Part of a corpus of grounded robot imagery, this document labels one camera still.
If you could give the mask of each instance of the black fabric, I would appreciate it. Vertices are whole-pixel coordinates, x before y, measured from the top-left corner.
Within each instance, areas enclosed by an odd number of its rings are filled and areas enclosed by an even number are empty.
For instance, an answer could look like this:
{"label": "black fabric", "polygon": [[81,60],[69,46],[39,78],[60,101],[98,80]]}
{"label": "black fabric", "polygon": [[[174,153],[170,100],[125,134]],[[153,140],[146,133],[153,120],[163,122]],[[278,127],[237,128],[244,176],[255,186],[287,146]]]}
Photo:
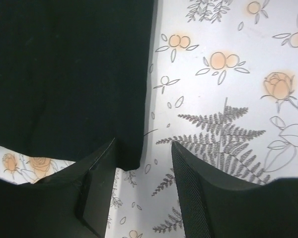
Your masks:
{"label": "black fabric", "polygon": [[[178,142],[172,160],[186,238],[298,237],[298,178],[259,186],[218,170]],[[196,206],[203,212],[192,212]]]}
{"label": "black fabric", "polygon": [[0,145],[139,167],[153,0],[0,0]]}
{"label": "black fabric", "polygon": [[116,155],[113,140],[35,184],[0,179],[0,238],[104,238]]}

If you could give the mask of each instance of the black cloth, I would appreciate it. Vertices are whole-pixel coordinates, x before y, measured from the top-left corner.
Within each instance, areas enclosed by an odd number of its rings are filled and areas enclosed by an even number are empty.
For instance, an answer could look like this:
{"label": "black cloth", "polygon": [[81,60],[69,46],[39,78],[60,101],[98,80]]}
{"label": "black cloth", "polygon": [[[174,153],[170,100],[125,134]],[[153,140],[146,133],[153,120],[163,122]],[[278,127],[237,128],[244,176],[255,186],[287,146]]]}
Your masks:
{"label": "black cloth", "polygon": [[139,167],[153,0],[0,0],[0,145]]}

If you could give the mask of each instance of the orange rose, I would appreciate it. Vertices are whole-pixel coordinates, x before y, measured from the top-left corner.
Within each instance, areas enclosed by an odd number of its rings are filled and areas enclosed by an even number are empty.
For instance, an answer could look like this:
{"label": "orange rose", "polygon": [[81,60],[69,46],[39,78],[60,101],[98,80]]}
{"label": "orange rose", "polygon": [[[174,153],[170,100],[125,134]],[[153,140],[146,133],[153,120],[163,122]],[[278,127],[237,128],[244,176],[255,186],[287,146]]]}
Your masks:
{"label": "orange rose", "polygon": [[6,170],[9,170],[11,172],[16,171],[17,168],[17,162],[12,154],[5,154],[2,158],[3,165],[6,167]]}
{"label": "orange rose", "polygon": [[29,162],[34,169],[34,173],[39,179],[52,174],[50,158],[30,157]]}
{"label": "orange rose", "polygon": [[284,73],[271,73],[265,78],[264,86],[271,96],[283,100],[292,93],[293,77]]}

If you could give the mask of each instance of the white tablecloth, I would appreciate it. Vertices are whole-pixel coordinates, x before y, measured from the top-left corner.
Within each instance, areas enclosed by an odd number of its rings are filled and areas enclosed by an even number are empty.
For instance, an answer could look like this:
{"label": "white tablecloth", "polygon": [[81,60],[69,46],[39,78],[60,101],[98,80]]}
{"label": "white tablecloth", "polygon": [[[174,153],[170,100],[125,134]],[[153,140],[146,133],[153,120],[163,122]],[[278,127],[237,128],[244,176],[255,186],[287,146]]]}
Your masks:
{"label": "white tablecloth", "polygon": [[[143,158],[116,172],[107,238],[184,237],[174,140],[247,181],[298,177],[298,0],[165,0],[155,16]],[[70,164],[0,147],[18,184]]]}

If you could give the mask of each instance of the floral pattern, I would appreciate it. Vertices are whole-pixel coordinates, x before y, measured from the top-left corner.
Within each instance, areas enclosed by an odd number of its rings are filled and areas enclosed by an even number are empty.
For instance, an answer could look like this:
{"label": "floral pattern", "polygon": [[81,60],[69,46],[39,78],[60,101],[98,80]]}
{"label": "floral pattern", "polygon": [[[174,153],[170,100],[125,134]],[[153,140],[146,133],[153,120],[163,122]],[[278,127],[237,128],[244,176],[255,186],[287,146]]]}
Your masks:
{"label": "floral pattern", "polygon": [[[172,141],[246,181],[298,177],[298,1],[158,1],[157,8],[144,154],[138,170],[116,170],[107,238],[185,237]],[[16,184],[71,164],[0,147],[0,178]]]}

